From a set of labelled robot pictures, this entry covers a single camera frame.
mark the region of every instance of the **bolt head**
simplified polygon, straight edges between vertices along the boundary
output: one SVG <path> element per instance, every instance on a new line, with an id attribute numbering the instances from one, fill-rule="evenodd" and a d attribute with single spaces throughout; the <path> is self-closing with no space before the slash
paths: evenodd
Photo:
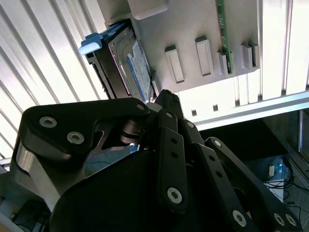
<path id="1" fill-rule="evenodd" d="M 282 217 L 281 217 L 279 214 L 274 213 L 274 218 L 275 218 L 275 220 L 276 220 L 280 225 L 282 225 L 282 226 L 285 225 L 284 220 L 282 219 Z"/>
<path id="2" fill-rule="evenodd" d="M 221 147 L 221 143 L 219 141 L 214 140 L 213 143 L 216 144 L 216 146 Z"/>
<path id="3" fill-rule="evenodd" d="M 166 115 L 171 118 L 173 117 L 173 115 L 171 115 L 169 112 L 166 112 Z"/>
<path id="4" fill-rule="evenodd" d="M 84 136 L 76 131 L 68 133 L 67 140 L 72 144 L 82 144 L 84 142 Z"/>
<path id="5" fill-rule="evenodd" d="M 194 124 L 192 122 L 187 122 L 187 125 L 190 127 L 190 128 L 194 128 Z"/>
<path id="6" fill-rule="evenodd" d="M 168 194 L 170 201 L 175 203 L 175 204 L 180 204 L 183 200 L 181 193 L 176 188 L 170 187 L 168 189 L 167 194 Z"/>
<path id="7" fill-rule="evenodd" d="M 41 117 L 39 120 L 41 126 L 46 128 L 53 128 L 57 125 L 57 121 L 52 117 Z"/>
<path id="8" fill-rule="evenodd" d="M 293 218 L 291 215 L 286 214 L 285 217 L 286 217 L 286 219 L 288 219 L 288 221 L 289 221 L 289 223 L 290 223 L 291 225 L 293 225 L 293 226 L 296 226 L 296 225 L 297 225 L 297 224 L 296 224 L 296 221 L 294 220 L 294 218 Z"/>
<path id="9" fill-rule="evenodd" d="M 139 109 L 141 109 L 141 110 L 144 110 L 144 109 L 145 109 L 145 107 L 142 106 L 142 105 L 140 105 L 140 104 L 137 104 L 137 108 L 139 108 Z"/>
<path id="10" fill-rule="evenodd" d="M 243 214 L 238 210 L 233 210 L 232 212 L 234 220 L 241 226 L 246 227 L 247 221 Z"/>

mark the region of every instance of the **black cable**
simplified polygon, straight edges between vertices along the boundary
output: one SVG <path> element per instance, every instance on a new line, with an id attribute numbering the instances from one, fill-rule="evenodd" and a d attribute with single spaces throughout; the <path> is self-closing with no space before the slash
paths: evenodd
<path id="1" fill-rule="evenodd" d="M 306 213 L 309 213 L 309 211 L 308 210 L 305 210 L 305 209 L 303 209 L 303 208 L 301 208 L 301 207 L 299 207 L 298 205 L 296 205 L 295 203 L 292 203 L 293 205 L 289 205 L 289 203 L 287 203 L 287 204 L 285 204 L 285 206 L 287 206 L 287 207 L 291 207 L 291 208 L 299 208 L 299 209 L 301 209 L 302 211 L 304 211 L 304 212 L 306 212 Z"/>
<path id="2" fill-rule="evenodd" d="M 289 192 L 288 190 L 286 190 L 286 189 L 284 189 L 284 190 L 283 190 L 283 192 L 284 192 L 284 191 L 286 191 L 286 192 L 288 193 L 288 195 L 287 195 L 286 197 L 284 197 L 284 198 L 283 198 L 283 200 L 286 200 L 286 199 L 288 199 L 288 198 L 289 198 L 289 196 L 290 196 L 290 192 Z"/>
<path id="3" fill-rule="evenodd" d="M 299 185 L 295 184 L 295 183 L 292 183 L 292 185 L 294 185 L 295 187 L 299 188 L 299 189 L 302 189 L 304 191 L 307 191 L 309 192 L 309 189 L 308 188 L 303 188 L 303 187 L 300 187 Z"/>
<path id="4" fill-rule="evenodd" d="M 299 208 L 299 215 L 298 215 L 298 221 L 299 221 L 300 226 L 301 226 L 300 216 L 301 216 L 301 208 Z"/>
<path id="5" fill-rule="evenodd" d="M 271 184 L 271 183 L 267 183 L 269 186 L 269 189 L 284 189 L 284 188 L 289 188 L 291 185 L 292 185 L 292 183 L 289 183 L 289 181 L 285 181 L 285 180 L 282 180 L 282 181 L 278 181 L 278 183 L 276 184 L 276 185 L 273 185 L 273 184 Z"/>

